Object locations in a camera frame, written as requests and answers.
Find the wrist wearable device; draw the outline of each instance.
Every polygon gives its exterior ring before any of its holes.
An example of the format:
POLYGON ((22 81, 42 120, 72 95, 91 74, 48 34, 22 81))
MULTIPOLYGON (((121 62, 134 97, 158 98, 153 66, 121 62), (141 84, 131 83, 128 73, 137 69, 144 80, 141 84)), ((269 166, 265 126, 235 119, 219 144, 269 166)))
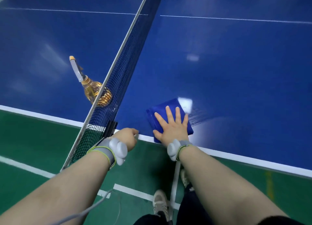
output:
POLYGON ((103 153, 111 165, 110 169, 115 166, 116 163, 118 165, 122 165, 128 154, 127 145, 120 142, 117 138, 102 138, 98 143, 90 148, 87 153, 91 151, 103 153))
POLYGON ((189 145, 192 145, 191 142, 188 140, 180 140, 174 139, 172 143, 170 143, 167 147, 167 153, 172 161, 177 161, 179 152, 181 148, 188 147, 189 145))

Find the plastic bottle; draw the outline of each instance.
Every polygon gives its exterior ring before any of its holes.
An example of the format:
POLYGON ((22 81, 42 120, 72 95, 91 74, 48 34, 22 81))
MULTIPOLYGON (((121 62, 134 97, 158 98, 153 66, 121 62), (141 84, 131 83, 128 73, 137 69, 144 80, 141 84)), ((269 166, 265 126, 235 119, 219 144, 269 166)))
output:
MULTIPOLYGON (((73 56, 69 57, 71 66, 78 78, 79 82, 82 84, 85 96, 93 104, 96 96, 99 94, 102 84, 97 81, 93 81, 87 75, 84 75, 81 70, 82 68, 77 64, 76 59, 73 56)), ((104 88, 101 98, 99 99, 97 105, 100 107, 106 107, 112 101, 113 95, 108 88, 104 88)))

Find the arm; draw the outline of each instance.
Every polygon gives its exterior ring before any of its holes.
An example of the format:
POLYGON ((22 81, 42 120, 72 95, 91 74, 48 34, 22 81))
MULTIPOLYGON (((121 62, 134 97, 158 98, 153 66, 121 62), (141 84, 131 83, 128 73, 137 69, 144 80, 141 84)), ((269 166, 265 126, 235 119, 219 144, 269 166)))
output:
MULTIPOLYGON (((130 151, 137 133, 135 129, 125 128, 112 137, 124 142, 130 151)), ((109 167, 104 154, 88 153, 4 212, 0 224, 51 224, 85 210, 93 204, 109 167)), ((73 219, 66 224, 82 224, 84 219, 73 219)))
MULTIPOLYGON (((174 139, 189 140, 187 115, 181 123, 180 109, 176 108, 176 122, 166 108, 168 123, 155 114, 164 133, 154 131, 165 146, 174 139)), ((257 224, 262 219, 286 214, 261 191, 244 178, 205 154, 195 146, 183 147, 178 155, 202 205, 216 224, 257 224)))

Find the green floor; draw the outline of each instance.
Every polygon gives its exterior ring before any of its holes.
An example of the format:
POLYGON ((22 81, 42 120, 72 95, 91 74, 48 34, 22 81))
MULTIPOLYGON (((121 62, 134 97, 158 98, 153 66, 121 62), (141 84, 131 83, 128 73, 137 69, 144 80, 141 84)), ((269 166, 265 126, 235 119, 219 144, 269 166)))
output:
MULTIPOLYGON (((4 111, 0 111, 0 126, 0 156, 54 174, 62 167, 79 132, 79 128, 4 111)), ((292 218, 312 225, 312 180, 219 160, 267 194, 292 218)), ((118 184, 153 195, 161 188, 170 198, 174 168, 175 163, 163 147, 139 141, 123 166, 108 173, 101 189, 107 191, 118 184)), ((0 184, 0 213, 47 180, 4 163, 0 163, 0 177, 5 182, 0 184)), ((118 194, 121 213, 117 224, 133 224, 140 216, 153 212, 151 201, 120 191, 118 194)), ((181 203, 182 198, 183 185, 179 180, 175 202, 181 203)), ((85 224, 114 224, 118 211, 117 195, 112 194, 88 215, 85 224)))

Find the hand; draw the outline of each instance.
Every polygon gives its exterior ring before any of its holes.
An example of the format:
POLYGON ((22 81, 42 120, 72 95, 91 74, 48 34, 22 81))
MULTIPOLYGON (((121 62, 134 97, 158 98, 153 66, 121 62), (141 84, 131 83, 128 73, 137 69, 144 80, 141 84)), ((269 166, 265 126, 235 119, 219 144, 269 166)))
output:
POLYGON ((185 114, 183 123, 181 122, 180 109, 176 107, 176 121, 174 122, 174 117, 171 113, 169 106, 166 106, 166 113, 168 117, 168 123, 155 112, 155 117, 157 118, 159 124, 163 128, 163 133, 159 133, 157 130, 153 130, 156 139, 162 142, 164 146, 168 146, 173 142, 174 139, 177 140, 189 140, 188 136, 188 115, 185 114))
POLYGON ((135 147, 137 142, 136 138, 134 137, 136 134, 138 134, 138 130, 134 128, 123 128, 122 130, 119 130, 113 134, 111 138, 117 138, 121 142, 125 143, 129 152, 135 147))

